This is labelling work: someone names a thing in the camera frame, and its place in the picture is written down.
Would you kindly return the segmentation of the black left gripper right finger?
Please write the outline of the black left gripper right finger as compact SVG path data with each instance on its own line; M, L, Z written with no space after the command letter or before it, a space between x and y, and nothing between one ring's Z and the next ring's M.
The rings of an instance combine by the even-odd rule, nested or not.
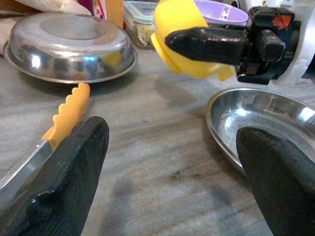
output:
M293 142L258 127L236 134L239 160L275 236L315 234L315 164Z

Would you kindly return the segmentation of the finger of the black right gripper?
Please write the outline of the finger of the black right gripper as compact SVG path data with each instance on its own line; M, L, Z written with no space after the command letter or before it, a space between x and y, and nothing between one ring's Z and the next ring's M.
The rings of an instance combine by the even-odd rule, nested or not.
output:
M247 37L244 29L194 27L170 33L164 43L191 60L238 65Z

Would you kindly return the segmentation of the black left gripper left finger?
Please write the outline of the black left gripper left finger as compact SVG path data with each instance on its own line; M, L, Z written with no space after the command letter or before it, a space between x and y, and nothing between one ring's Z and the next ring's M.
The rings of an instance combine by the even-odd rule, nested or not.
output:
M0 212L3 236L79 236L108 150L104 118L78 123Z

